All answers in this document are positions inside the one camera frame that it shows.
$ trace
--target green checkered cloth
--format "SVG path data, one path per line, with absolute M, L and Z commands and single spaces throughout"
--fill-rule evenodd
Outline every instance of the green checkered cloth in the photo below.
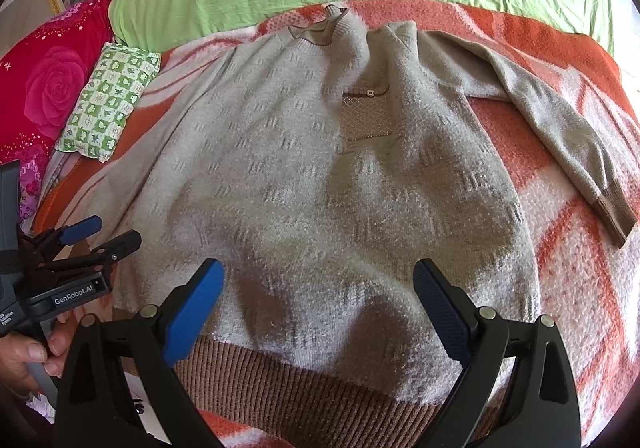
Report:
M 107 161 L 136 101 L 159 69 L 160 53 L 105 44 L 56 150 Z

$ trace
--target blue gripper pad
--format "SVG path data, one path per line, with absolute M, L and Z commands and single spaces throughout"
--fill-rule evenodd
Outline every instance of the blue gripper pad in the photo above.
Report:
M 205 320 L 222 292 L 225 269 L 218 261 L 207 259 L 191 278 L 186 284 L 191 292 L 166 328 L 162 355 L 170 367 L 178 360 L 187 358 L 193 349 Z
M 60 244 L 70 246 L 90 237 L 102 229 L 102 220 L 97 215 L 72 224 L 60 234 Z
M 460 288 L 450 285 L 435 264 L 428 259 L 426 262 L 418 261 L 416 263 L 414 268 L 415 293 L 427 311 L 449 358 L 459 361 L 462 367 L 466 368 L 472 357 L 471 331 L 450 296 L 447 295 L 447 291 L 442 287 L 444 284 L 449 286 L 447 288 L 449 291 L 457 289 L 463 293 Z

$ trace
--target brown ribbed cuff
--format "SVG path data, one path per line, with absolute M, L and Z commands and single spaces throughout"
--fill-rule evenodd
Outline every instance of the brown ribbed cuff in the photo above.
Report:
M 609 231 L 614 244 L 619 248 L 624 246 L 638 218 L 626 202 L 618 181 L 611 183 L 592 206 Z
M 204 336 L 175 372 L 197 408 L 296 448 L 411 448 L 438 410 Z M 495 417 L 497 409 L 488 408 L 476 436 Z

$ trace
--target small cushion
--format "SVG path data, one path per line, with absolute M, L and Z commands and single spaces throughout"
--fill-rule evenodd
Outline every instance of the small cushion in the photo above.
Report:
M 20 221 L 38 204 L 49 153 L 105 42 L 111 0 L 85 0 L 0 58 L 0 163 L 20 159 Z
M 105 44 L 56 150 L 108 161 L 133 106 L 159 70 L 160 53 Z

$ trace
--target pink rose print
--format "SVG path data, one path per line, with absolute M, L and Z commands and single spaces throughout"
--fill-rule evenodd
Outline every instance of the pink rose print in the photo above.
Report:
M 86 66 L 76 51 L 54 46 L 31 71 L 25 84 L 24 115 L 39 132 L 58 139 L 84 86 Z

